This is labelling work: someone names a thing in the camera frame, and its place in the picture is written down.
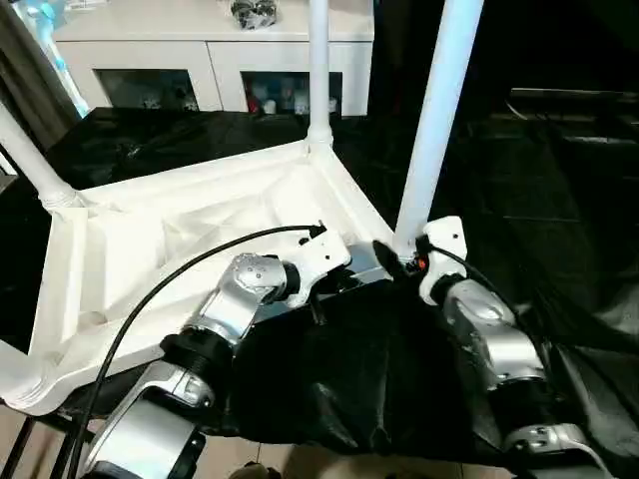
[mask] cable connector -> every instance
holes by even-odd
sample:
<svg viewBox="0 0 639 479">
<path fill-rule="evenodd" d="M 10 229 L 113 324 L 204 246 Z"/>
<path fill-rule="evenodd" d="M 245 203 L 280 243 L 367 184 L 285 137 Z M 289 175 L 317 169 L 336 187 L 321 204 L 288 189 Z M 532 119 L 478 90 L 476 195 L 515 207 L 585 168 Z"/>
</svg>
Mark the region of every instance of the cable connector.
<svg viewBox="0 0 639 479">
<path fill-rule="evenodd" d="M 309 235 L 311 235 L 311 239 L 318 237 L 322 233 L 326 232 L 326 227 L 322 222 L 319 222 L 319 226 L 311 225 L 309 227 Z"/>
<path fill-rule="evenodd" d="M 428 256 L 434 248 L 428 235 L 421 235 L 420 237 L 417 237 L 415 240 L 415 247 L 417 248 L 417 257 Z"/>
</svg>

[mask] floor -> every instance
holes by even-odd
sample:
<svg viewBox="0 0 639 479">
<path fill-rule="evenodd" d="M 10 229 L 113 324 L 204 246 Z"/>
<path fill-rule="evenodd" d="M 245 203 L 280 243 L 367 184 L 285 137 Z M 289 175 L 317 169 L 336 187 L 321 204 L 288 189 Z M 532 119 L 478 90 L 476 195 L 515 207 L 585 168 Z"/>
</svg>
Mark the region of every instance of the floor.
<svg viewBox="0 0 639 479">
<path fill-rule="evenodd" d="M 4 464 L 24 416 L 0 407 L 0 463 Z M 38 424 L 29 439 L 15 479 L 49 477 L 63 435 Z M 507 479 L 505 470 L 403 457 L 364 455 L 346 458 L 310 446 L 259 444 L 240 438 L 209 437 L 200 457 L 196 479 L 226 479 L 255 461 L 291 479 Z"/>
<path fill-rule="evenodd" d="M 0 193 L 2 193 L 2 191 L 7 188 L 16 178 L 17 177 L 14 177 L 13 175 L 5 175 L 0 169 Z"/>
</svg>

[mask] robotic arm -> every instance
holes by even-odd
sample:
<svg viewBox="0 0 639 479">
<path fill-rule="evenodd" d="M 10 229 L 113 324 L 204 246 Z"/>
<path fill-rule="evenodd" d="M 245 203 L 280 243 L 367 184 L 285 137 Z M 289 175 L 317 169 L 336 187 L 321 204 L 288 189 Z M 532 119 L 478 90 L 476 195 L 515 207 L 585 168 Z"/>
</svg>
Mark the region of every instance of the robotic arm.
<svg viewBox="0 0 639 479">
<path fill-rule="evenodd" d="M 94 439 L 85 477 L 188 479 L 206 443 L 184 411 L 212 408 L 224 395 L 238 346 L 258 309 L 275 301 L 304 304 L 313 285 L 350 262 L 340 236 L 324 232 L 287 261 L 236 256 L 218 286 L 151 363 Z"/>
<path fill-rule="evenodd" d="M 436 220 L 424 233 L 417 255 L 427 257 L 428 273 L 419 294 L 441 308 L 461 350 L 478 362 L 502 451 L 531 478 L 611 479 L 581 429 L 555 407 L 544 366 L 514 311 L 494 291 L 468 278 L 459 261 L 429 247 L 444 247 L 465 258 L 461 220 Z"/>
</svg>

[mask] silver robot arm segment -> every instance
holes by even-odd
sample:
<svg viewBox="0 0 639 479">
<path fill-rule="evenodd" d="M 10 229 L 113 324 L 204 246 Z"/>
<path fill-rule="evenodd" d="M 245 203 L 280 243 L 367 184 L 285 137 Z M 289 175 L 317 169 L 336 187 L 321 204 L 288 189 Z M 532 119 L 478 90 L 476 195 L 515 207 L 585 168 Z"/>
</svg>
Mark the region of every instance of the silver robot arm segment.
<svg viewBox="0 0 639 479">
<path fill-rule="evenodd" d="M 461 221 L 445 218 L 424 229 L 425 244 L 465 258 Z M 554 407 L 555 395 L 533 342 L 515 313 L 495 291 L 474 279 L 449 257 L 427 254 L 430 268 L 419 293 L 438 305 L 462 351 L 478 363 L 479 374 L 502 435 L 501 449 L 536 478 L 612 478 L 581 429 Z"/>
</svg>

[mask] black fabric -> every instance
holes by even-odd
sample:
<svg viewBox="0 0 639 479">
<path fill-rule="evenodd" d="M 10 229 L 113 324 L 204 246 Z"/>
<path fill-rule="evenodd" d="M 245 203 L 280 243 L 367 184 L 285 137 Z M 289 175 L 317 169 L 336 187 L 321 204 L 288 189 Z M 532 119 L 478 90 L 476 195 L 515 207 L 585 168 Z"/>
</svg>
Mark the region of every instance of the black fabric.
<svg viewBox="0 0 639 479">
<path fill-rule="evenodd" d="M 415 118 L 333 121 L 335 151 L 393 227 Z M 632 129 L 494 120 L 460 125 L 432 218 L 460 215 L 468 259 L 526 309 L 556 393 L 618 477 L 639 473 L 639 153 Z M 298 140 L 296 118 L 96 110 L 49 154 L 87 188 Z M 48 218 L 24 182 L 0 196 L 0 275 L 11 320 L 28 344 Z M 499 437 L 474 366 L 410 288 L 379 283 L 257 326 L 234 366 L 217 434 L 501 464 Z M 139 371 L 115 376 L 99 411 Z M 84 389 L 65 409 L 77 410 Z"/>
</svg>

